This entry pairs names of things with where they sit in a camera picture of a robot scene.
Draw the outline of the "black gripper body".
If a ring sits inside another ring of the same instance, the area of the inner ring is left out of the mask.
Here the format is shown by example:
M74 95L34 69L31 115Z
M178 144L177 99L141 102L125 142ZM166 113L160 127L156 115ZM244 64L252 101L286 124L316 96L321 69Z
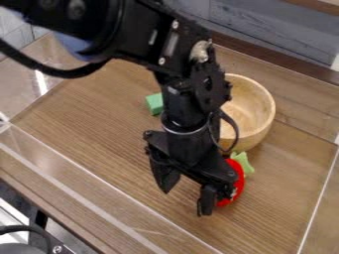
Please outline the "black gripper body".
M217 151L205 127L184 133L146 130L142 139L148 158L150 153L169 157L178 163L180 176L184 175L201 186L213 186L217 198L230 197L237 173Z

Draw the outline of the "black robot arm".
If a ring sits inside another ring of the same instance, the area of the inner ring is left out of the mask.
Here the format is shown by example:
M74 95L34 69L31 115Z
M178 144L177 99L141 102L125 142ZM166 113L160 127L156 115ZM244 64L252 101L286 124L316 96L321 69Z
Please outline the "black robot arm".
M55 33L84 65L50 67L0 39L0 53L26 68L59 78L78 78L113 59L142 65L161 88L161 130L142 134L158 188L180 178L200 185L197 212L208 215L238 192L240 178L218 144L221 125L232 120L221 107L232 85L218 65L209 31L164 0L0 0L0 7Z

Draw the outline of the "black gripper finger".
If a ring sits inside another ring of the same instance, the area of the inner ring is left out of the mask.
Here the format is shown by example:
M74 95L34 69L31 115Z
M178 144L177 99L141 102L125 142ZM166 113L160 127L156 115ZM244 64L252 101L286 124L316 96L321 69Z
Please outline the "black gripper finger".
M216 203L217 190L213 186L205 185L200 188L200 197L197 199L197 215L210 215Z
M161 154L150 153L149 166L156 185L168 193L180 181L178 163Z

